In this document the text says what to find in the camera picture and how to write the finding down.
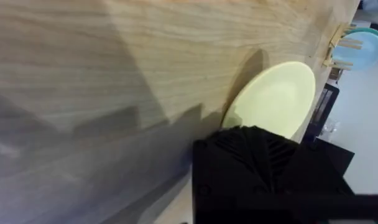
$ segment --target wooden board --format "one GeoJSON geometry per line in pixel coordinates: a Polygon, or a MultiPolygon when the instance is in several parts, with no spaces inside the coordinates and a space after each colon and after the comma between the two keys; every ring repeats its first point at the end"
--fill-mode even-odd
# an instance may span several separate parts
{"type": "Polygon", "coordinates": [[[0,0],[0,223],[150,222],[257,73],[302,61],[320,94],[358,2],[0,0]]]}

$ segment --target yellow plate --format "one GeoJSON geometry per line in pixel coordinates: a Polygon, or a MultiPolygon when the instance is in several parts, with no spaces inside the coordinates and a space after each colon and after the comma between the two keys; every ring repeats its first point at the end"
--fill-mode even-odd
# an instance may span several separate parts
{"type": "Polygon", "coordinates": [[[261,72],[234,99],[222,127],[258,126],[290,139],[315,96],[315,76],[301,62],[285,62],[261,72]]]}

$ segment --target light blue plate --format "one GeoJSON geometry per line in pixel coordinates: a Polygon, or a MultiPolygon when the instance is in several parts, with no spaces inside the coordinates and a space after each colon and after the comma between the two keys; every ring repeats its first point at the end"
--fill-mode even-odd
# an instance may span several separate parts
{"type": "Polygon", "coordinates": [[[355,33],[355,32],[370,32],[370,33],[378,36],[378,30],[367,28],[367,27],[356,28],[354,30],[349,31],[348,34],[352,34],[352,33],[355,33]]]}
{"type": "Polygon", "coordinates": [[[333,59],[352,62],[352,70],[364,70],[378,62],[378,36],[370,32],[355,32],[345,38],[363,41],[362,49],[337,46],[333,59]]]}

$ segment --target plate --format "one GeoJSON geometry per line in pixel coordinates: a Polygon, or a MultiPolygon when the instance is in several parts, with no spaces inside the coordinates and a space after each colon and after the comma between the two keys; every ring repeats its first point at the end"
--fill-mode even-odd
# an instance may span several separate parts
{"type": "Polygon", "coordinates": [[[351,70],[365,70],[378,62],[378,36],[370,32],[355,32],[345,36],[363,41],[362,49],[336,46],[333,59],[353,63],[351,70]]]}
{"type": "Polygon", "coordinates": [[[375,34],[375,35],[378,36],[378,30],[372,29],[372,28],[367,28],[367,27],[360,27],[360,28],[353,29],[353,30],[349,31],[348,34],[353,34],[353,33],[356,33],[356,32],[369,32],[369,33],[372,33],[372,34],[375,34]]]}
{"type": "Polygon", "coordinates": [[[222,127],[258,126],[290,139],[315,96],[315,76],[301,62],[285,62],[254,77],[228,108],[222,127]]]}

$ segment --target wood grain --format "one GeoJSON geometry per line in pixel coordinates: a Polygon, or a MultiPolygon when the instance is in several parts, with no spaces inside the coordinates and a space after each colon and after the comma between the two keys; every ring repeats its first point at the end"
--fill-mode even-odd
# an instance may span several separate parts
{"type": "Polygon", "coordinates": [[[0,223],[148,223],[259,71],[305,62],[320,94],[358,2],[0,0],[0,223]]]}

